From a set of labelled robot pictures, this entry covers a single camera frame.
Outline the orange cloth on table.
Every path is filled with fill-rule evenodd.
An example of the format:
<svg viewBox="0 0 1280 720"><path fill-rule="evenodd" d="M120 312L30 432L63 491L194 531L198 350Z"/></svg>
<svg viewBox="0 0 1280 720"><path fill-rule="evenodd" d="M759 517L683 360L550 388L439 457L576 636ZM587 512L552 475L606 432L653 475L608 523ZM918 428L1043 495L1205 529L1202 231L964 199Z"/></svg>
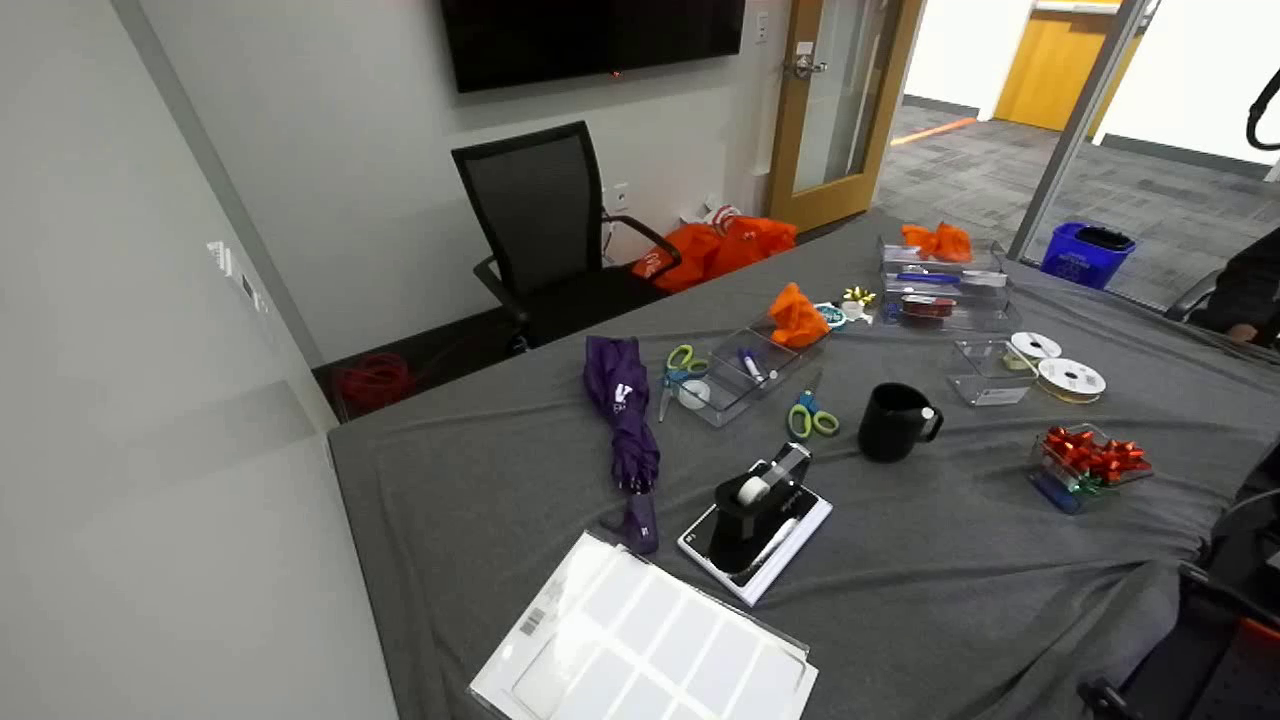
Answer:
<svg viewBox="0 0 1280 720"><path fill-rule="evenodd" d="M827 319L816 312L816 304L795 283L785 283L778 292L778 300L768 304L768 319L772 319L768 338L778 346L804 350L827 334Z"/></svg>

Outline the wooden glass door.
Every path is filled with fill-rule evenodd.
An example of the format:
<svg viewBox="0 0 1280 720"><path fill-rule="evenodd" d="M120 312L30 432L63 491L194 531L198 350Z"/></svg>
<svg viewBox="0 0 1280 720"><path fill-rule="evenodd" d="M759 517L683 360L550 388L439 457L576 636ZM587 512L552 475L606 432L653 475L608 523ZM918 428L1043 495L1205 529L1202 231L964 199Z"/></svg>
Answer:
<svg viewBox="0 0 1280 720"><path fill-rule="evenodd" d="M872 203L922 15L924 0L791 0L768 214L813 231Z"/></svg>

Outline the clear plastic tray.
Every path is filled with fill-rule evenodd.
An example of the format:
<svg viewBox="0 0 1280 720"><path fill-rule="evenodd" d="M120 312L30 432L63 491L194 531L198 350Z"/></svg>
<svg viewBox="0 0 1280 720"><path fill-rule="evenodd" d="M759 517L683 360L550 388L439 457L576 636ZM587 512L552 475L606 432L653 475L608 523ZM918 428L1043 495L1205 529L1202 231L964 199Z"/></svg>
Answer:
<svg viewBox="0 0 1280 720"><path fill-rule="evenodd" d="M689 380L669 406L683 406L713 428L732 423L808 363L808 350L778 346L768 331L738 331L713 350L698 346L698 356L709 363L709 370Z"/></svg>

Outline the box of red bows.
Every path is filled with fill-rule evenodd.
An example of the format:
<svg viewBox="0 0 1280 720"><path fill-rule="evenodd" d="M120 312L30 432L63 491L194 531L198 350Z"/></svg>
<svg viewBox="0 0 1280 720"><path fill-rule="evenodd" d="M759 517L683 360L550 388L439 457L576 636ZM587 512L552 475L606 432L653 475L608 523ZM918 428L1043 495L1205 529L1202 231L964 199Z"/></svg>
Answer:
<svg viewBox="0 0 1280 720"><path fill-rule="evenodd" d="M1056 423L1033 445L1033 489L1067 517L1150 470L1153 460L1138 440L1096 423Z"/></svg>

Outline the black office chair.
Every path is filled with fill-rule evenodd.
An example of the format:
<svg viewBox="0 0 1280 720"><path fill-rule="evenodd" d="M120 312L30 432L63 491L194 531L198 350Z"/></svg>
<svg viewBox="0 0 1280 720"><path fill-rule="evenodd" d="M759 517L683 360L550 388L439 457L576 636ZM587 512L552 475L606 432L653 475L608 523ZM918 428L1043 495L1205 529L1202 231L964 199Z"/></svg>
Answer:
<svg viewBox="0 0 1280 720"><path fill-rule="evenodd" d="M638 214L608 210L584 119L454 150L488 239L472 276L498 295L518 346L536 346L666 295L683 253ZM606 265L606 226L626 224L655 247L634 276Z"/></svg>

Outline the green blue scissors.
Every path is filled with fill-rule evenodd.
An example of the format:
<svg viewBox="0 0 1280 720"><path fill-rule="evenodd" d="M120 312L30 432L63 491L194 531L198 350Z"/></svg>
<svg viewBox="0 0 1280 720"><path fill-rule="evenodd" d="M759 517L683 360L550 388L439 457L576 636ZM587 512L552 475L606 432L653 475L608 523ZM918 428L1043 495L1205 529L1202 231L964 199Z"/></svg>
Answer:
<svg viewBox="0 0 1280 720"><path fill-rule="evenodd" d="M788 403L788 437L791 440L813 440L813 437L835 437L844 428L844 418L827 406L816 403L816 393L804 388L791 403Z"/></svg>

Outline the white orange tape roll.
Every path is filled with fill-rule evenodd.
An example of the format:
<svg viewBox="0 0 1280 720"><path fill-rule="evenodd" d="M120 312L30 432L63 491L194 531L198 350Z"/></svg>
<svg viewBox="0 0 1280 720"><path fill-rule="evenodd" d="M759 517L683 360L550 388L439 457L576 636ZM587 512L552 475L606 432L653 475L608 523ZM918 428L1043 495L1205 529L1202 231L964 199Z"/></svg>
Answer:
<svg viewBox="0 0 1280 720"><path fill-rule="evenodd" d="M1079 363L1079 360L1067 360L1067 356L1056 356L1056 360L1043 360L1042 363L1042 380L1067 394L1067 399L1099 399L1108 393L1108 380L1093 367L1093 363Z"/></svg>

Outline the orange cloth on box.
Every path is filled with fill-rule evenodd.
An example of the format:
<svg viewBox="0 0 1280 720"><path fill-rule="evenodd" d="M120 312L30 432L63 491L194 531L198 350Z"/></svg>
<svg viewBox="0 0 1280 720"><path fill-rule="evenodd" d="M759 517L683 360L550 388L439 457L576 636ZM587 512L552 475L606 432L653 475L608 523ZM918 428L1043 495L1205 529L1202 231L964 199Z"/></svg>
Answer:
<svg viewBox="0 0 1280 720"><path fill-rule="evenodd" d="M905 224L905 242L924 261L949 261L968 265L974 261L974 234L959 224Z"/></svg>

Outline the orange bag on floor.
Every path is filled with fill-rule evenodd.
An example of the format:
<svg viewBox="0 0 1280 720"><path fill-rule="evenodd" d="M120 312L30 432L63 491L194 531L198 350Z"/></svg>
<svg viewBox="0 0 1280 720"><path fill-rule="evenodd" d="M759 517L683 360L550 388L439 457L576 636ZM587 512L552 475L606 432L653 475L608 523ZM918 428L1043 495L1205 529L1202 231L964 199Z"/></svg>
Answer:
<svg viewBox="0 0 1280 720"><path fill-rule="evenodd" d="M720 224L679 224L669 231L669 242L679 253L676 268L669 268L660 247L653 247L634 265L634 276L653 279L666 292L683 292L788 253L795 242L795 226L772 214L730 214Z"/></svg>

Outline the black tape dispenser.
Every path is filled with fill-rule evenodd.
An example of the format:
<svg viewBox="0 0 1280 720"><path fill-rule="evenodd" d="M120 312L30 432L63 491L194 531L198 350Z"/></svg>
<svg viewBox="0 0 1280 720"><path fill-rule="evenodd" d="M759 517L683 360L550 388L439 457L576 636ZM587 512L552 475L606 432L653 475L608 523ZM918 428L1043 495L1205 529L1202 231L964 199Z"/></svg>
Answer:
<svg viewBox="0 0 1280 720"><path fill-rule="evenodd" d="M716 489L713 562L720 573L747 573L782 523L808 509L804 470L808 448L788 440L778 457Z"/></svg>

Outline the yellow blue scissors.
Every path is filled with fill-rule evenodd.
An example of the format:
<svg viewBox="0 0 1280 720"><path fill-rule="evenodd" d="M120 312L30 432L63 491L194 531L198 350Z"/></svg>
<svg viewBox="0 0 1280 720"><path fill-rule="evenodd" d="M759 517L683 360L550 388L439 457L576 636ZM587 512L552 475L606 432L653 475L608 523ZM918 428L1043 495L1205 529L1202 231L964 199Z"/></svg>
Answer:
<svg viewBox="0 0 1280 720"><path fill-rule="evenodd" d="M827 327L844 325L872 325L872 289L848 289L841 300L819 300L816 312L825 314Z"/></svg>

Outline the blue recycling bin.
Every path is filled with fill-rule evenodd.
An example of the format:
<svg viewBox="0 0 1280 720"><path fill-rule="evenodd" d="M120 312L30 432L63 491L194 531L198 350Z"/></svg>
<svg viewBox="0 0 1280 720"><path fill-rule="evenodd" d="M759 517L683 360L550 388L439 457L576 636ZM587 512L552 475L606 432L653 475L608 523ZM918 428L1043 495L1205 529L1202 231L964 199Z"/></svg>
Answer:
<svg viewBox="0 0 1280 720"><path fill-rule="evenodd" d="M1086 289L1105 289L1131 253L1138 242L1123 231L1067 220L1051 231L1042 268Z"/></svg>

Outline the grey tablecloth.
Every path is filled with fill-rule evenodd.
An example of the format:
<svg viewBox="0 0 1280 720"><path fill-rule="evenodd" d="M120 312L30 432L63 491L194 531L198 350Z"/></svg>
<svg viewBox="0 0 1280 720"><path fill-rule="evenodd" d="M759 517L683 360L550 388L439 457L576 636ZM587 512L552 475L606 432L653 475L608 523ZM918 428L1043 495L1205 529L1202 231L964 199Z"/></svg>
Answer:
<svg viewBox="0 0 1280 720"><path fill-rule="evenodd" d="M1014 279L1014 314L1108 380L1079 416L1138 440L1145 480L1064 517L1033 489L1064 399L949 403L897 464L816 448L831 517L757 609L679 553L647 561L808 653L801 720L1079 720L1087 679L1129 679L1168 636L1185 567L1280 437L1265 350L1042 273ZM402 720L493 720L472 676L619 517L581 338L354 418L332 460Z"/></svg>

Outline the clear organizer box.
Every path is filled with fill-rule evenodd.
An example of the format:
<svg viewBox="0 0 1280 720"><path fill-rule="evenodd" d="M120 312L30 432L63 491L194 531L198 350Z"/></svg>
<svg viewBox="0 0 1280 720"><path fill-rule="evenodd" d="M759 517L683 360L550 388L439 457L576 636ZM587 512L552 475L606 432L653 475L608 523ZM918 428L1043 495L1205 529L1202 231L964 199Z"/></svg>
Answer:
<svg viewBox="0 0 1280 720"><path fill-rule="evenodd" d="M1007 325L1007 265L998 242L979 242L968 265L952 265L887 239L881 268L881 314L887 319L964 331L998 331Z"/></svg>

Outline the purple folded umbrella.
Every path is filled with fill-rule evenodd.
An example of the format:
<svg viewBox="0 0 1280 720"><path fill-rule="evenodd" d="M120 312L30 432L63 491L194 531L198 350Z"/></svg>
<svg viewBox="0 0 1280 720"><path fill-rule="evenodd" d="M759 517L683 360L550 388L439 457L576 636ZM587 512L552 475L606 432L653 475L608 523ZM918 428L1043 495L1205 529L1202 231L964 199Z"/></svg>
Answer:
<svg viewBox="0 0 1280 720"><path fill-rule="evenodd" d="M660 546L655 529L655 480L660 448L647 428L647 367L638 334L587 334L584 338L584 393L597 416L613 428L613 480L626 489L619 535L634 556Z"/></svg>

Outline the white label sheets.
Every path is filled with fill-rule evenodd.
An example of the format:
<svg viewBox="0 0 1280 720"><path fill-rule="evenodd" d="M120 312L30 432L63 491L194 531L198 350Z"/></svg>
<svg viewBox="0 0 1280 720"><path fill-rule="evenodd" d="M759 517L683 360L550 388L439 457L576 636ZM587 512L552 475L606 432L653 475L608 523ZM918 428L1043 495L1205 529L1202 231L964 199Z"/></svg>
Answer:
<svg viewBox="0 0 1280 720"><path fill-rule="evenodd" d="M509 720L801 720L808 653L581 531L472 676Z"/></svg>

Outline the black mug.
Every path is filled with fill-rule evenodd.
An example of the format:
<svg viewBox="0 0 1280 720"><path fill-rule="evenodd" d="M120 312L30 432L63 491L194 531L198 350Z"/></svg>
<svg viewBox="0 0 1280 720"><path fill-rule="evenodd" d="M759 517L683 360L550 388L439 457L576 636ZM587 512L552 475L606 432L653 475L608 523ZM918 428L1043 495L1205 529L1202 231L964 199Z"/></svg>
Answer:
<svg viewBox="0 0 1280 720"><path fill-rule="evenodd" d="M905 460L918 445L938 440L946 412L908 385L876 385L856 432L870 460Z"/></svg>

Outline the wall television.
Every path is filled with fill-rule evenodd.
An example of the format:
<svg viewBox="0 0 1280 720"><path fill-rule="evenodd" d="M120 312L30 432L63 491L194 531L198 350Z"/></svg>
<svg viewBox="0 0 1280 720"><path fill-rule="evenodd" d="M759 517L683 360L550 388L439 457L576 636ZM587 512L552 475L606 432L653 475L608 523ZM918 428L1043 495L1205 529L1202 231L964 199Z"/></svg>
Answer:
<svg viewBox="0 0 1280 720"><path fill-rule="evenodd" d="M738 57L743 0L436 0L461 91Z"/></svg>

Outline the small clear plastic box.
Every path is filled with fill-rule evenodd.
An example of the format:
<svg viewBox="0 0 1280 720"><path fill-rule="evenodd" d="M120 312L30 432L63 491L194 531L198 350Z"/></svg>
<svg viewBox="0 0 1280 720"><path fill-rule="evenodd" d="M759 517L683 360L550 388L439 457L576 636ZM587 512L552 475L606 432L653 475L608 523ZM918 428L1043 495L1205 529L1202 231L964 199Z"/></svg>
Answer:
<svg viewBox="0 0 1280 720"><path fill-rule="evenodd" d="M1014 406L1030 394L1030 380L1004 363L1000 334L968 334L952 350L949 385L974 406Z"/></svg>

